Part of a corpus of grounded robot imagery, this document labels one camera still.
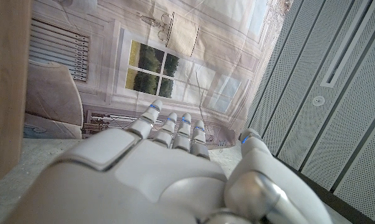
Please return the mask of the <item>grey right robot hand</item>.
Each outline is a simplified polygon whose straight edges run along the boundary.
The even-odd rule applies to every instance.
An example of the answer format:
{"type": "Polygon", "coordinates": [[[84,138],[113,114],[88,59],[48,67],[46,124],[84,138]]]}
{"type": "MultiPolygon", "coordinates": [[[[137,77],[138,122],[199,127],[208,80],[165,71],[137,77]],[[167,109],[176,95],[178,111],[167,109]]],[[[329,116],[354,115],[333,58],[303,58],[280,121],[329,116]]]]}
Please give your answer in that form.
{"type": "Polygon", "coordinates": [[[253,129],[225,175],[204,123],[171,113],[153,139],[156,100],[127,130],[111,128],[57,157],[6,223],[331,223],[317,194],[253,129]]]}

